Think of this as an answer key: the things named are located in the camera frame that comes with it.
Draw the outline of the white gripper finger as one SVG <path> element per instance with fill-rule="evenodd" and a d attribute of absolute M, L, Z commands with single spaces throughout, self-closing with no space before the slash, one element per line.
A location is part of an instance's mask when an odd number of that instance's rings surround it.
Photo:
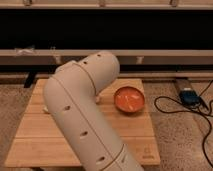
<path fill-rule="evenodd" d="M 101 101 L 101 97 L 100 96 L 96 96 L 96 103 L 99 103 Z"/>

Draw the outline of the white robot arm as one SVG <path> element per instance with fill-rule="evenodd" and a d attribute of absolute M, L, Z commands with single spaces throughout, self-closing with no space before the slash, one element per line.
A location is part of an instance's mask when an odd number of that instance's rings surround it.
<path fill-rule="evenodd" d="M 144 171 L 95 102 L 119 72 L 116 56 L 100 51 L 58 67 L 45 84 L 45 105 L 86 171 Z"/>

